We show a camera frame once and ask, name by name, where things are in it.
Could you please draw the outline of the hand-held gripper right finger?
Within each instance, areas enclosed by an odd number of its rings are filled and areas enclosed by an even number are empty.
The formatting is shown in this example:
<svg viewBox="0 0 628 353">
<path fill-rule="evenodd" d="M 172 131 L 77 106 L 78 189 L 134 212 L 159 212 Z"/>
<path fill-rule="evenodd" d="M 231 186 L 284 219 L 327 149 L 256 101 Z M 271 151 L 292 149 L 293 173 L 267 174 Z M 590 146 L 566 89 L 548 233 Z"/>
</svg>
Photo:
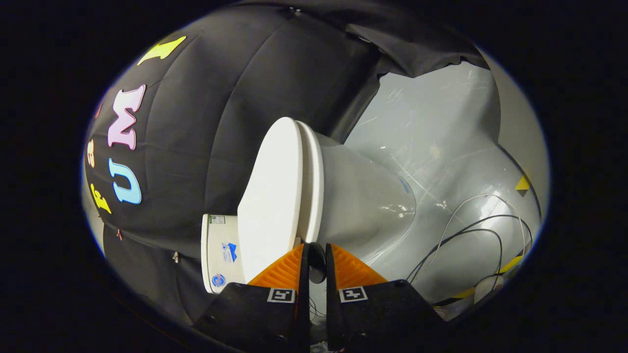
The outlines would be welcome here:
<svg viewBox="0 0 628 353">
<path fill-rule="evenodd" d="M 328 344 L 343 353 L 431 353 L 445 322 L 404 279 L 387 280 L 336 244 L 326 245 Z"/>
</svg>

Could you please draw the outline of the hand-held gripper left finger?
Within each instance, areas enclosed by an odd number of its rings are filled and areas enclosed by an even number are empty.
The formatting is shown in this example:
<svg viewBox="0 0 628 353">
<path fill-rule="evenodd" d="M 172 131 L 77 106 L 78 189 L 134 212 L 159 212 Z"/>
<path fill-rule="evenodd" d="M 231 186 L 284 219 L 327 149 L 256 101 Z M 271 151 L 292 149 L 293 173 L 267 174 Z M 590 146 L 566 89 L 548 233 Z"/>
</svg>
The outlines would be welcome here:
<svg viewBox="0 0 628 353">
<path fill-rule="evenodd" d="M 247 284 L 227 284 L 195 330 L 229 353 L 307 353 L 310 247 L 294 248 Z"/>
</svg>

